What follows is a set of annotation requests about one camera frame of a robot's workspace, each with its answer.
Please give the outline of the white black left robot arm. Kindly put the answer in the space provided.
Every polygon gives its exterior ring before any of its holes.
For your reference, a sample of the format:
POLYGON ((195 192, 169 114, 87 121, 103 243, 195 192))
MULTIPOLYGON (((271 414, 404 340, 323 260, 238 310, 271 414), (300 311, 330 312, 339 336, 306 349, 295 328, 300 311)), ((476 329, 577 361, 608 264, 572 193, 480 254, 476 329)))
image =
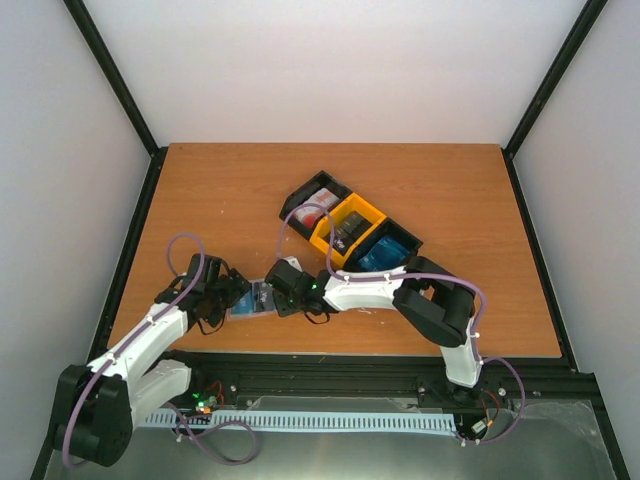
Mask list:
POLYGON ((217 327, 251 289, 219 257, 195 254, 154 299, 142 320, 111 349, 60 374, 50 417, 52 446, 70 469, 85 462, 109 467, 144 420, 180 396, 201 400, 208 378, 163 353, 193 326, 217 327))

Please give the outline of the black card bin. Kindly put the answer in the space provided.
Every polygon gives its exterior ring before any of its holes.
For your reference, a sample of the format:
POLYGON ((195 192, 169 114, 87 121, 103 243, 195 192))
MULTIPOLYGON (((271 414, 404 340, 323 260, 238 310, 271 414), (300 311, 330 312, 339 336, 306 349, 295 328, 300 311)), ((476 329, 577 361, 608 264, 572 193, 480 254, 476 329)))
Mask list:
POLYGON ((279 218, 303 238, 309 239, 325 217, 324 211, 331 211, 351 193, 346 185, 329 173, 320 171, 286 198, 279 218))
POLYGON ((384 220, 354 249, 344 265, 352 272, 378 272, 404 265, 423 241, 394 220, 384 220))

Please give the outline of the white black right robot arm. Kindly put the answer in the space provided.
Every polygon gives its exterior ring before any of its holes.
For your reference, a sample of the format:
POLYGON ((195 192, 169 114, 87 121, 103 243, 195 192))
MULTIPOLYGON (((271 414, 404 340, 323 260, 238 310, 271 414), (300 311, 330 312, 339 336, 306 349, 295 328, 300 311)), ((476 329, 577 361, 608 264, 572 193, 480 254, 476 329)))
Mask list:
POLYGON ((303 314, 322 324, 351 310, 389 310, 400 314, 422 337, 437 345, 447 380, 474 388, 483 360, 477 347, 477 323, 487 297, 422 256, 377 272, 346 272, 327 268, 317 276, 302 270, 295 257, 281 258, 266 275, 278 314, 303 314))

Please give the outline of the yellow card bin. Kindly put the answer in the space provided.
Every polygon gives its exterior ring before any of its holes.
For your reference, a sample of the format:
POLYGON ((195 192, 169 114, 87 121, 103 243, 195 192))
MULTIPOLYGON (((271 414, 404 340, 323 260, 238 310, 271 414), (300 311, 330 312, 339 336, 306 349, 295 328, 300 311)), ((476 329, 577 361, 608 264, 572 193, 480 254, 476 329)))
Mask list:
POLYGON ((379 227, 387 215, 356 193, 344 193, 337 187, 323 187, 312 194, 297 212, 298 220, 311 231, 310 243, 326 253, 330 238, 330 222, 324 207, 334 222, 334 241, 331 259, 336 266, 345 267, 355 258, 356 248, 379 227))

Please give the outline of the blue credit card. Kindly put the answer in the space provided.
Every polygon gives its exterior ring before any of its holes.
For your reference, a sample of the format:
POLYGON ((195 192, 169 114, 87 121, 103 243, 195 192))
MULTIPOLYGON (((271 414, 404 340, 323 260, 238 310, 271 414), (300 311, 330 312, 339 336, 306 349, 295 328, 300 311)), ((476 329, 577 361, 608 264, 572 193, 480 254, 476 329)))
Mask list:
POLYGON ((231 317, 250 317, 255 313, 255 302, 251 292, 246 293, 230 310, 231 317))

